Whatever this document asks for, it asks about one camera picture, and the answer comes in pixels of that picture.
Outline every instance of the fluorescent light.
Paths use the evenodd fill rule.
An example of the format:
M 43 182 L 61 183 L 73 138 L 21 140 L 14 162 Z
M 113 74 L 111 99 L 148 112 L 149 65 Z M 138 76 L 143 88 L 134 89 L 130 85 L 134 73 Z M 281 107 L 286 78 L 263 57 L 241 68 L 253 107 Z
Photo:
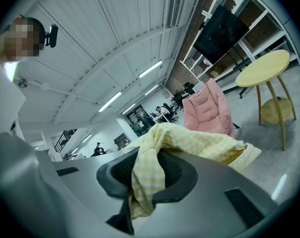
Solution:
M 114 97 L 112 97 L 109 101 L 106 102 L 104 106 L 102 106 L 99 112 L 103 112 L 114 100 L 116 100 L 121 95 L 121 92 L 116 93 Z
M 75 153 L 77 149 L 79 149 L 79 148 L 78 148 L 78 147 L 77 147 L 77 148 L 75 148 L 75 149 L 74 149 L 74 151 L 73 151 L 71 154 Z
M 85 138 L 82 143 L 84 143 L 86 140 L 88 140 L 90 138 L 90 136 L 92 136 L 92 134 L 89 134 L 89 136 L 87 138 Z
M 122 113 L 122 115 L 126 114 L 129 110 L 131 110 L 134 106 L 136 105 L 135 104 L 132 104 L 129 108 L 126 109 L 126 111 L 124 113 Z
M 18 62 L 6 62 L 4 65 L 7 77 L 12 82 Z
M 139 75 L 139 78 L 142 78 L 143 76 L 147 75 L 150 71 L 152 71 L 153 69 L 157 68 L 160 64 L 162 64 L 162 60 L 160 60 L 159 62 L 157 62 L 155 65 L 151 66 L 145 72 L 141 73 Z
M 145 95 L 149 94 L 151 91 L 153 91 L 155 88 L 157 88 L 158 85 L 154 86 L 153 88 L 151 88 L 148 92 L 145 93 Z

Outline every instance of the pink cushion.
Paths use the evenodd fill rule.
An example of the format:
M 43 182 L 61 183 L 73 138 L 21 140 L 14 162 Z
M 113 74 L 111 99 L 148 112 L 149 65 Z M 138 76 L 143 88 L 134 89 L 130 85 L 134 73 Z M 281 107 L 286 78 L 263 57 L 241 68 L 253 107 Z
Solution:
M 230 107 L 216 82 L 210 79 L 202 89 L 183 100 L 184 127 L 234 137 Z

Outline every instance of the yellow blanket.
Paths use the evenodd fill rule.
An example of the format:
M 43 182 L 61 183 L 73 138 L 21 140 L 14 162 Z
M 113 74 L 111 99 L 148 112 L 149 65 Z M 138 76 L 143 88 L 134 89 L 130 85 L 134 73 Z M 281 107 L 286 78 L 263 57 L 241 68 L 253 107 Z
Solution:
M 157 154 L 161 148 L 180 150 L 209 158 L 242 171 L 260 150 L 227 135 L 188 130 L 172 123 L 160 123 L 127 147 L 140 146 L 132 170 L 133 195 L 131 217 L 145 217 L 153 212 L 152 197 L 165 189 L 165 175 Z

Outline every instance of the concrete floor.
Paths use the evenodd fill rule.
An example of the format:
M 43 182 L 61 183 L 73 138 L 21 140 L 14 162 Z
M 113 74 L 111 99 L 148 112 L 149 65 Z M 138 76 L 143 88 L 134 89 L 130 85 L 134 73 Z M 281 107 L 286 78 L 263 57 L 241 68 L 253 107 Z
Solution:
M 281 74 L 292 97 L 297 120 L 293 114 L 285 121 L 286 150 L 282 150 L 279 124 L 269 124 L 264 120 L 258 126 L 258 103 L 256 88 L 250 88 L 242 99 L 241 88 L 225 93 L 231 107 L 232 120 L 240 126 L 235 130 L 235 138 L 251 143 L 262 150 L 260 156 L 250 164 L 243 174 L 267 191 L 277 203 L 296 194 L 300 186 L 300 66 L 296 61 Z M 277 96 L 286 97 L 278 81 L 271 81 Z M 272 98 L 266 84 L 260 85 L 262 105 Z M 184 124 L 183 111 L 178 112 L 176 124 Z

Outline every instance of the computer monitor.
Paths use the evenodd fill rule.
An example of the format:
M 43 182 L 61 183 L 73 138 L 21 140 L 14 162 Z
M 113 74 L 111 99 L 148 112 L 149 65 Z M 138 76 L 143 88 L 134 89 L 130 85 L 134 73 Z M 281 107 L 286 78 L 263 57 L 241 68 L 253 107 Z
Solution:
M 248 27 L 237 16 L 219 5 L 194 43 L 194 48 L 211 63 L 216 63 L 247 31 Z

